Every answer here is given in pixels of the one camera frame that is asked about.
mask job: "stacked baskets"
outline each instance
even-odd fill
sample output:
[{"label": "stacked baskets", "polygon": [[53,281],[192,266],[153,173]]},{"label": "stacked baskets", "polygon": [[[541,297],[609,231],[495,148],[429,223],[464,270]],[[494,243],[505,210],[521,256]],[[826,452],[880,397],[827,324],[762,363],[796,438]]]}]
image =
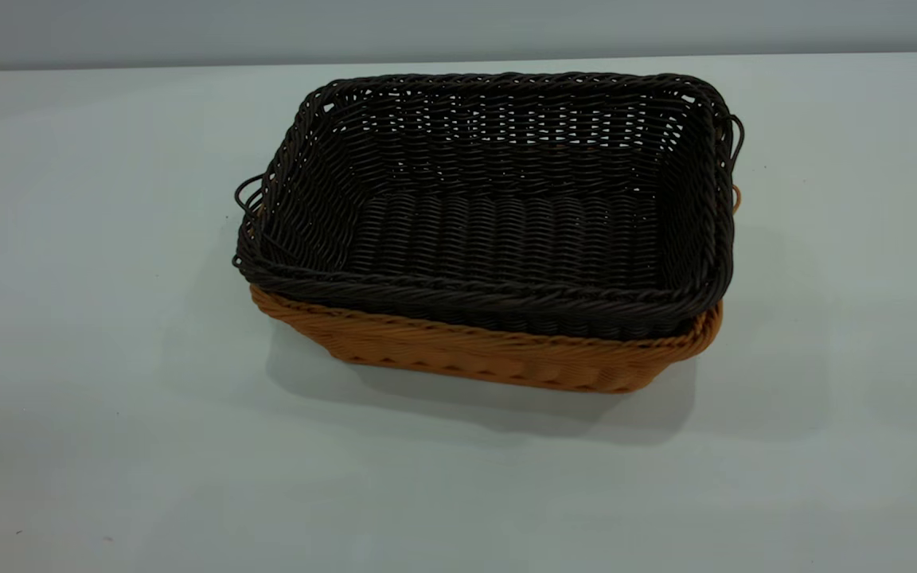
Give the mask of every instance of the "stacked baskets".
[{"label": "stacked baskets", "polygon": [[688,76],[334,81],[236,191],[234,264],[348,362],[630,392],[720,327],[735,123]]}]

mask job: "table surface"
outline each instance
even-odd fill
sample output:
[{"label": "table surface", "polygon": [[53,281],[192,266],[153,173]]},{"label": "table surface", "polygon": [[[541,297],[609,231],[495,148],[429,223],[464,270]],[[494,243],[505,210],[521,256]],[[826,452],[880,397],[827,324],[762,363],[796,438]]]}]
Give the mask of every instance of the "table surface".
[{"label": "table surface", "polygon": [[[230,264],[303,95],[681,72],[745,120],[724,328],[630,396],[331,359]],[[0,72],[0,571],[917,570],[917,54]]]}]

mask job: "dark brown wicker basket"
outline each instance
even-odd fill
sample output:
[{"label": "dark brown wicker basket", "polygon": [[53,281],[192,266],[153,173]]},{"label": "dark brown wicker basket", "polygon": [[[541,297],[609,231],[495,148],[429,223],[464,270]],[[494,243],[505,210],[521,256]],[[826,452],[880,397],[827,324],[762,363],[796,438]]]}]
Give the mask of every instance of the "dark brown wicker basket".
[{"label": "dark brown wicker basket", "polygon": [[688,76],[334,81],[236,191],[234,264],[262,290],[331,307],[678,334],[731,280],[732,123]]}]

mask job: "rectangular basket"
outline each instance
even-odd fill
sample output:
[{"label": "rectangular basket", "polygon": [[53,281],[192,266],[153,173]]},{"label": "rectangular basket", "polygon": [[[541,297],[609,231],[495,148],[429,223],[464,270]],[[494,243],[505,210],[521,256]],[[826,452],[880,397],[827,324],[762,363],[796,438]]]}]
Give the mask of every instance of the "rectangular basket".
[{"label": "rectangular basket", "polygon": [[298,303],[251,286],[266,314],[287,322],[345,362],[563,389],[623,394],[646,387],[674,362],[716,338],[721,304],[700,314],[680,337],[648,341],[542,337],[401,316]]},{"label": "rectangular basket", "polygon": [[684,333],[731,280],[735,122],[690,76],[334,81],[237,190],[234,263],[330,307],[615,341]]}]

